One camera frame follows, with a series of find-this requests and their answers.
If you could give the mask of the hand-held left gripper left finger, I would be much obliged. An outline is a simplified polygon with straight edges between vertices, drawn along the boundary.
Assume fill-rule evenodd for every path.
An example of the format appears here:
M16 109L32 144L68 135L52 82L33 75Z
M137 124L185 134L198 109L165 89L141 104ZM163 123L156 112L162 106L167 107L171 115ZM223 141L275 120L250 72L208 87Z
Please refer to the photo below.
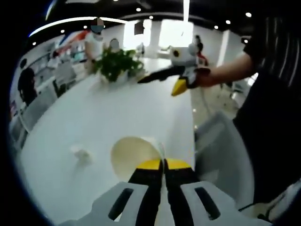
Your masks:
M119 182L92 206L94 226L153 226L160 203L163 162L140 163L128 182Z

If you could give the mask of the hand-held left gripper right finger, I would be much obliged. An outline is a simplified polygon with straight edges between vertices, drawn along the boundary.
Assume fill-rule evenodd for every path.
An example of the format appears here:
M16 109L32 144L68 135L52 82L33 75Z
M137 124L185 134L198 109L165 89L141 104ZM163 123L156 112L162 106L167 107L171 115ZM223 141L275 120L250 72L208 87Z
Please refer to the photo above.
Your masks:
M164 159L168 202L176 226L245 226L234 200L212 183L199 181L182 160Z

